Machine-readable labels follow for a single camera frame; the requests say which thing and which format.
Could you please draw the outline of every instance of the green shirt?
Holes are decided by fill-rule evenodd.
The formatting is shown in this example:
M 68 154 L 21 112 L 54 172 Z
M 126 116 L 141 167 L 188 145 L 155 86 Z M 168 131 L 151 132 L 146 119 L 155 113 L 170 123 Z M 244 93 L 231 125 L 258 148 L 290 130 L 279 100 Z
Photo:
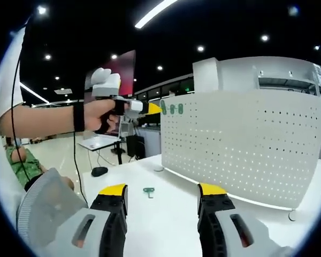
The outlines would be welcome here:
M 43 174 L 42 170 L 39 167 L 39 161 L 33 156 L 33 154 L 28 150 L 26 150 L 26 160 L 24 162 L 24 168 L 26 170 L 26 174 L 20 162 L 13 163 L 12 162 L 12 152 L 16 149 L 15 146 L 10 146 L 6 149 L 6 156 L 9 160 L 9 163 L 16 174 L 19 182 L 22 186 L 25 186 L 29 179 L 32 179 L 35 176 Z

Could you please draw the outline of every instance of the computer mouse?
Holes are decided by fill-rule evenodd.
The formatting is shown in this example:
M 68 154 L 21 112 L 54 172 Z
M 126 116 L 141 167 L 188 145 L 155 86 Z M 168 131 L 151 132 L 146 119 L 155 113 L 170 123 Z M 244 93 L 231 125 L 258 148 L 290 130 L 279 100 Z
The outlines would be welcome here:
M 106 167 L 95 167 L 93 168 L 93 170 L 91 171 L 91 175 L 93 177 L 99 177 L 101 175 L 104 175 L 108 172 L 108 169 Z

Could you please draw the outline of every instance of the white perforated panel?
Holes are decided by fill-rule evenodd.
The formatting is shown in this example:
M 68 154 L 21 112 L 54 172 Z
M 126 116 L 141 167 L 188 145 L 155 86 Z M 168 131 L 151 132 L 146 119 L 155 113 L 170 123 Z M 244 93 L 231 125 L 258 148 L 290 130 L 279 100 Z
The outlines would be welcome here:
M 321 145 L 318 97 L 215 91 L 170 97 L 161 106 L 164 167 L 249 200 L 300 204 Z

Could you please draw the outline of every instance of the gray mesh surface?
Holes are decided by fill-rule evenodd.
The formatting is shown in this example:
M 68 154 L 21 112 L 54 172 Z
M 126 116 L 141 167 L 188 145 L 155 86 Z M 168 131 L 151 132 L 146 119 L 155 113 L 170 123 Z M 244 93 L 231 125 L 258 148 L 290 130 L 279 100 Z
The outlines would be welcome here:
M 318 97 L 254 90 L 162 101 L 165 168 L 249 200 L 287 208 L 300 204 L 321 146 Z
M 32 248 L 47 246 L 57 229 L 81 208 L 87 208 L 56 169 L 44 173 L 27 192 L 17 214 L 18 233 Z

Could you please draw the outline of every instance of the yellow tip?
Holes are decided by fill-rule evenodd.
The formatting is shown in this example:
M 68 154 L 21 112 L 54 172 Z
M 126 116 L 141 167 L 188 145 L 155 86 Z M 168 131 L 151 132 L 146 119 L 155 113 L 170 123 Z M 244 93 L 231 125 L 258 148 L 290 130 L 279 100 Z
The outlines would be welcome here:
M 226 190 L 216 185 L 200 183 L 199 186 L 202 189 L 202 196 L 211 194 L 227 194 Z
M 126 184 L 120 184 L 120 185 L 116 185 L 116 186 L 109 186 L 109 187 L 106 187 L 106 188 L 102 189 L 99 192 L 99 194 L 122 196 L 125 186 L 126 186 Z
M 147 113 L 148 115 L 149 114 L 158 114 L 160 112 L 162 112 L 162 109 L 158 105 L 156 105 L 154 103 L 149 103 L 149 112 Z

